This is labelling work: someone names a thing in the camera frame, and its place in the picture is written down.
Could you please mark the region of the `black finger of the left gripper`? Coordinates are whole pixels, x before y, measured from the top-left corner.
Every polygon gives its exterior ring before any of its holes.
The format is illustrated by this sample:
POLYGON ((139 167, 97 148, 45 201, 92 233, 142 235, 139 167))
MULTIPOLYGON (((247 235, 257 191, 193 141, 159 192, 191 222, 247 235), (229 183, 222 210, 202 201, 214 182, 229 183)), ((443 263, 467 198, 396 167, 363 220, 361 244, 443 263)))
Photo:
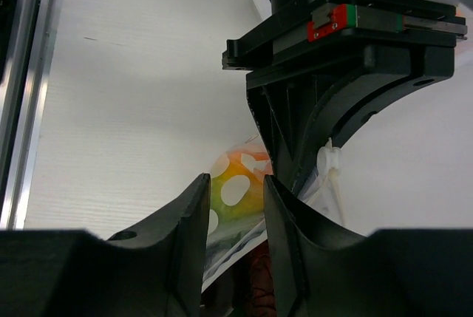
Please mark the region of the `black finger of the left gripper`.
POLYGON ((373 115, 435 82, 433 75, 348 72, 248 78, 246 90, 274 175, 297 195, 327 141, 342 147, 373 115))

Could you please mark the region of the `clear zip top bag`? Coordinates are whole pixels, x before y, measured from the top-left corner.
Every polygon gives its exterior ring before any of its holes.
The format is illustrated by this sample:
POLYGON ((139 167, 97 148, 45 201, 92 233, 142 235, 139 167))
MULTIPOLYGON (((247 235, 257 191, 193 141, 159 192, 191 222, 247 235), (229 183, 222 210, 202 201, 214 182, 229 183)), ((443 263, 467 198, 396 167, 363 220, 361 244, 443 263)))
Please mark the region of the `clear zip top bag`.
MULTIPOLYGON (((267 239, 263 180, 272 172, 260 136, 227 150, 212 165, 203 290, 267 239)), ((316 155, 316 173, 310 176, 298 198, 332 221, 344 225, 338 186, 340 172, 341 149, 328 142, 316 155)))

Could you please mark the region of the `yellow red mango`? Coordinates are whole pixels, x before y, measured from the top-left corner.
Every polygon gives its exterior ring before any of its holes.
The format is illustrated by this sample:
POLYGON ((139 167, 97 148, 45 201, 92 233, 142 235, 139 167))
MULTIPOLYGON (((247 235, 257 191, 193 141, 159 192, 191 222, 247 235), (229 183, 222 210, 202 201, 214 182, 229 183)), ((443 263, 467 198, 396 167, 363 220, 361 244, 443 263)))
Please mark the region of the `yellow red mango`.
POLYGON ((261 143, 246 143, 221 154, 210 170, 208 235, 221 239, 252 228, 263 215, 263 179, 272 173, 261 143))

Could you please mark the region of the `red cherry bunch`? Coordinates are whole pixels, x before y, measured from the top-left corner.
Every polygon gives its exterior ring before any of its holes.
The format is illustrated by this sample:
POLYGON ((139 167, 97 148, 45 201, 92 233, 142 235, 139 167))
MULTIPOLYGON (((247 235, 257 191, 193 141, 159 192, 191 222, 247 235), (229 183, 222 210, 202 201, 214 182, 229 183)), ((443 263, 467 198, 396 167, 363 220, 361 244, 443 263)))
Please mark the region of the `red cherry bunch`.
POLYGON ((202 293, 200 315, 277 315, 267 242, 245 254, 202 293))

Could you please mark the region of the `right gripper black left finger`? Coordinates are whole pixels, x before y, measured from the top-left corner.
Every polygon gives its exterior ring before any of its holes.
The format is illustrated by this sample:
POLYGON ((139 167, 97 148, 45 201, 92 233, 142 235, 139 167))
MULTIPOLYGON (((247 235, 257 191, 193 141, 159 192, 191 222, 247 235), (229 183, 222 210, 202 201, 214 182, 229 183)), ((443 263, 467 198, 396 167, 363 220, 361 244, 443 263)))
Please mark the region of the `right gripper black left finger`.
POLYGON ((198 316, 210 213, 209 174, 108 243, 120 248, 122 316, 198 316))

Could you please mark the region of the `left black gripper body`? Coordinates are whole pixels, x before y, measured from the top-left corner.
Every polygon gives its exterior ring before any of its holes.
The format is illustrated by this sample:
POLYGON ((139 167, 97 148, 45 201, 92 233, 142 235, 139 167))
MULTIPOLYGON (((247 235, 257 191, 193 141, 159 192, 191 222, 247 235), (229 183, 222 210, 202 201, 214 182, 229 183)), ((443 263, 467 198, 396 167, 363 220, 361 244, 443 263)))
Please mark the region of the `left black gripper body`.
POLYGON ((468 54, 468 0, 254 0, 262 22, 230 40, 222 55, 229 70, 274 67, 321 47, 335 55, 344 38, 391 38, 446 43, 468 54))

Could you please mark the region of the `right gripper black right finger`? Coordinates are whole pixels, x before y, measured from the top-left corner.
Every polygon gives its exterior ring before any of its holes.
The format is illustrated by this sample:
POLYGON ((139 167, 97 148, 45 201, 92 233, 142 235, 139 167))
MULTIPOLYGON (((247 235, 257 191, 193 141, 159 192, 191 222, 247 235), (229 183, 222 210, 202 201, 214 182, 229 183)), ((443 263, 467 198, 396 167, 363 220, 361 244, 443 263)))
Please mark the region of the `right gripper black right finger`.
POLYGON ((264 179, 265 222, 278 316, 337 316, 347 260, 363 240, 303 203, 274 176, 264 179))

